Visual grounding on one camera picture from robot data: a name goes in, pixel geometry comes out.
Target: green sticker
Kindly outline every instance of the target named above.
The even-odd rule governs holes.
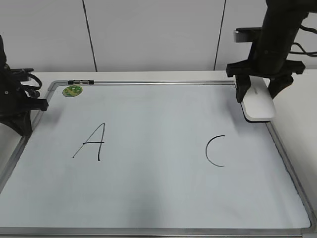
[[[63,90],[63,95],[68,98],[76,97],[83,92],[83,88],[77,85],[72,85]]]

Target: whiteboard eraser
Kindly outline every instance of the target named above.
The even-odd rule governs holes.
[[[241,102],[244,117],[249,122],[268,122],[276,114],[273,99],[261,77],[250,76],[251,87]]]

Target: white table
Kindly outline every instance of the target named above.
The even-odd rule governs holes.
[[[161,80],[232,80],[224,71],[187,71],[187,72],[67,72],[36,73],[43,81],[41,94],[44,96],[48,86],[55,80],[90,79],[103,81],[161,81]],[[317,116],[317,70],[307,70],[303,75],[295,75],[294,84],[285,89],[274,100],[277,117],[274,125],[280,134],[284,147],[296,168],[309,196],[317,197],[314,183],[317,180],[317,136],[314,116]],[[20,136],[10,128],[0,125],[0,170],[3,169],[14,150]]]

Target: black robotic arm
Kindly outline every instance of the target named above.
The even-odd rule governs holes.
[[[20,135],[30,135],[32,126],[30,120],[31,110],[46,111],[47,100],[38,99],[42,82],[30,74],[32,68],[10,69],[6,64],[6,55],[3,41],[0,36],[0,123],[14,129]],[[22,81],[34,79],[38,86],[23,85]]]
[[[266,0],[262,28],[238,28],[238,42],[252,42],[247,60],[227,65],[228,77],[236,76],[236,98],[242,102],[251,87],[249,76],[269,78],[268,90],[274,98],[293,82],[292,73],[302,74],[301,61],[287,60],[302,21],[317,12],[317,0]]]

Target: whiteboard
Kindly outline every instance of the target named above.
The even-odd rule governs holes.
[[[0,227],[303,228],[263,123],[233,85],[58,87],[0,194]],[[85,144],[105,123],[100,144]],[[207,155],[207,142],[213,140]],[[89,141],[101,141],[102,127]]]

